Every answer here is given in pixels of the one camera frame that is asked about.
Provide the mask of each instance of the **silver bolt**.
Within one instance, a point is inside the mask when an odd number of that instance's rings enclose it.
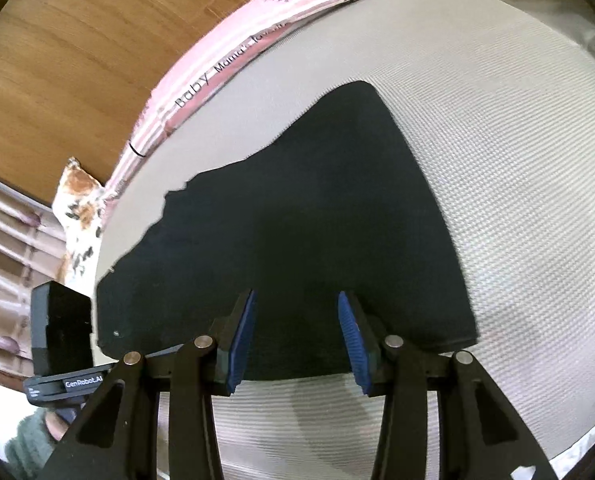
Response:
[[[391,348],[400,348],[404,344],[404,339],[399,335],[391,334],[384,338],[384,342]]]
[[[210,335],[198,335],[193,344],[197,348],[208,348],[213,344],[213,338]]]
[[[140,359],[142,359],[142,356],[140,355],[140,352],[128,352],[126,354],[124,354],[124,364],[126,365],[135,365],[138,364],[140,362]]]
[[[460,350],[457,354],[455,354],[455,358],[457,359],[458,363],[462,363],[463,365],[469,365],[473,362],[473,356],[464,350]]]

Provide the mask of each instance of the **wooden floor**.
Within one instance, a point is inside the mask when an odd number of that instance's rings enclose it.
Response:
[[[76,156],[104,182],[151,88],[247,0],[10,0],[0,13],[0,180],[49,203]]]

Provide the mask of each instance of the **folded black fabric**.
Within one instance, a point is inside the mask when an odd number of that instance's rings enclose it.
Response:
[[[421,348],[477,338],[433,193],[365,82],[328,93],[248,159],[170,192],[161,221],[114,269],[97,312],[98,343],[115,358],[205,333],[249,287],[258,292],[250,380],[350,370],[340,290]]]

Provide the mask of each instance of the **pink striped fabric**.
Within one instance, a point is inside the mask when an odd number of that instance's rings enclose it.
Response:
[[[251,0],[198,41],[151,92],[101,199],[113,205],[146,158],[242,67],[316,14],[349,0]]]

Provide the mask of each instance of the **blue gripper pad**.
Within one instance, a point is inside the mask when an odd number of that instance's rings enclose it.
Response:
[[[341,292],[338,296],[338,320],[355,382],[362,388],[362,393],[366,395],[371,387],[369,354],[345,292]]]
[[[226,388],[229,393],[236,390],[236,386],[242,382],[246,361],[249,356],[251,339],[254,335],[255,327],[255,291],[252,290],[246,299],[244,312],[238,324],[238,330],[233,338],[233,344],[228,354],[228,377],[226,378]]]

